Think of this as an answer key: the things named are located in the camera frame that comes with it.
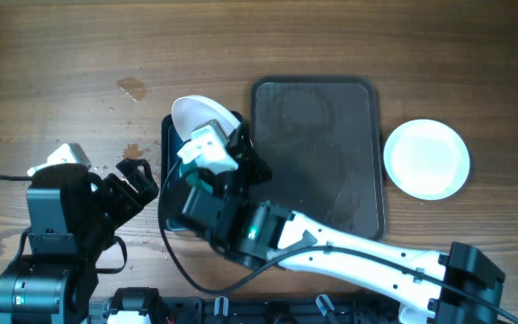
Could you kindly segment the white plate blue smear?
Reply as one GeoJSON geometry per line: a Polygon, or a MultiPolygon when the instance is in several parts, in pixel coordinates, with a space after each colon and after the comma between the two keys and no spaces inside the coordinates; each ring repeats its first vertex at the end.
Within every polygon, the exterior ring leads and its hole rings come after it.
{"type": "Polygon", "coordinates": [[[426,201],[456,194],[470,173],[465,141],[448,125],[429,119],[395,128],[385,142],[383,163],[396,187],[426,201]]]}

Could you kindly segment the white plate blue stain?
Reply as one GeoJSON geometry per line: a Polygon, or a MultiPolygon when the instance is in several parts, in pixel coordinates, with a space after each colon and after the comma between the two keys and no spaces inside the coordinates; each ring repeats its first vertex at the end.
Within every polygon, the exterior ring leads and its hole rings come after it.
{"type": "Polygon", "coordinates": [[[212,120],[218,122],[227,135],[241,124],[235,114],[223,105],[202,95],[187,95],[176,99],[171,115],[175,130],[182,141],[189,140],[192,131],[212,120]]]}

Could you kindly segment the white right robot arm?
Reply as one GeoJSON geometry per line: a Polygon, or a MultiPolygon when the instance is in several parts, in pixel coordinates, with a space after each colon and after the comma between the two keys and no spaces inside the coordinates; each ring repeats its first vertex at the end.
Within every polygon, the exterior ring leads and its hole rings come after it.
{"type": "Polygon", "coordinates": [[[272,177],[244,126],[214,121],[182,127],[175,216],[227,260],[261,273],[271,266],[327,275],[400,304],[404,323],[494,323],[504,316],[504,272],[475,247],[448,253],[356,237],[251,189],[272,177]]]}

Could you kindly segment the green yellow sponge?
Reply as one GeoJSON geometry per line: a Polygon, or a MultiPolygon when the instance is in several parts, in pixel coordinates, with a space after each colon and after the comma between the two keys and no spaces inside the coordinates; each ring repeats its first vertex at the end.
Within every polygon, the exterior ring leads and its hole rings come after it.
{"type": "Polygon", "coordinates": [[[210,187],[201,179],[201,175],[198,172],[198,169],[199,167],[194,161],[189,164],[182,163],[179,168],[180,178],[183,179],[187,184],[201,188],[208,192],[210,187]]]}

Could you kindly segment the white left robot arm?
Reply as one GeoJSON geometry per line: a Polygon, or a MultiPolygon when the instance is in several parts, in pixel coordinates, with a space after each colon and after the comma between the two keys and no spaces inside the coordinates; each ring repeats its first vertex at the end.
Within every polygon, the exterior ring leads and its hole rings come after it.
{"type": "Polygon", "coordinates": [[[0,275],[0,323],[80,323],[99,275],[96,262],[116,230],[156,199],[159,188],[145,159],[123,159],[119,173],[100,177],[82,164],[46,166],[26,194],[31,225],[0,275]]]}

